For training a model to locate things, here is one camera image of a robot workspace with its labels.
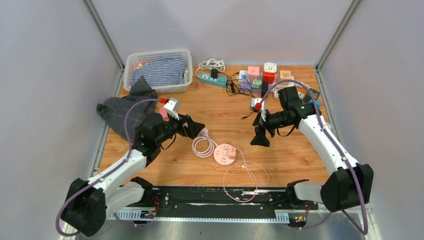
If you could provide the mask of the round pink power strip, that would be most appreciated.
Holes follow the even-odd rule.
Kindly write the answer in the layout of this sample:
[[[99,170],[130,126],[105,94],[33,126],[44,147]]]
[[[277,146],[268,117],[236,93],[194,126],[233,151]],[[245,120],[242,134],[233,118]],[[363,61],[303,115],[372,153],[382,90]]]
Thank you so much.
[[[228,158],[228,149],[229,148],[235,148],[234,146],[231,146],[230,144],[227,143],[223,143],[223,144],[219,144],[213,151],[213,158],[214,161],[222,166],[222,167],[229,167],[231,166],[236,159],[231,160]]]

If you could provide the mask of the light pink usb charger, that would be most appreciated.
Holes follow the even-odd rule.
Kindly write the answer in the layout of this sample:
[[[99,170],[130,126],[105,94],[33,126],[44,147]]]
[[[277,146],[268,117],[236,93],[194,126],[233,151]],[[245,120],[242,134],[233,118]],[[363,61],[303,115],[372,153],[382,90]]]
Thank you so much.
[[[237,152],[237,150],[236,150],[235,147],[229,148],[228,151],[227,151],[228,158],[230,160],[235,160],[236,159],[236,152]]]

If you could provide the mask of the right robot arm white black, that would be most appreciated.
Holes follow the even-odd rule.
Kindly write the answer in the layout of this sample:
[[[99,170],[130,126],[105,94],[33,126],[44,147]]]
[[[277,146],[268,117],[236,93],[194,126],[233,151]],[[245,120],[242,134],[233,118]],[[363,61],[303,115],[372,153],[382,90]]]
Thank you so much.
[[[278,91],[282,111],[270,113],[262,98],[252,98],[250,109],[257,113],[253,122],[252,146],[269,147],[266,137],[274,137],[283,127],[298,129],[314,147],[324,163],[329,178],[324,183],[307,179],[287,185],[286,204],[298,209],[305,201],[323,204],[330,212],[338,212],[369,203],[374,171],[349,154],[329,130],[320,110],[312,102],[304,103],[296,87]]]

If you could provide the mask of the pink cube adapter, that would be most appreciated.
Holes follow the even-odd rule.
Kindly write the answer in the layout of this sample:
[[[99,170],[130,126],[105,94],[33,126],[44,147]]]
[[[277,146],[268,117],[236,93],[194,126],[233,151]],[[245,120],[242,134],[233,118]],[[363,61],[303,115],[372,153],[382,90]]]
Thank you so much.
[[[169,116],[168,116],[168,111],[167,111],[167,109],[166,109],[166,108],[161,107],[161,108],[159,109],[159,113],[160,113],[160,115],[162,116],[163,120],[167,120],[167,119],[169,118]]]

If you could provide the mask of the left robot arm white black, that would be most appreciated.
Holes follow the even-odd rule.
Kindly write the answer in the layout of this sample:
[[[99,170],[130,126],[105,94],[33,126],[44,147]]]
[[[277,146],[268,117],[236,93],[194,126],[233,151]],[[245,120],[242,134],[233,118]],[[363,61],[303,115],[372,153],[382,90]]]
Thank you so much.
[[[175,135],[196,138],[205,124],[195,122],[189,115],[178,114],[164,120],[151,113],[136,128],[128,152],[103,172],[87,179],[75,179],[68,190],[65,203],[56,217],[74,227],[76,235],[95,235],[107,217],[120,209],[138,203],[142,207],[153,201],[152,185],[136,177],[126,180],[146,168],[163,150],[163,142]]]

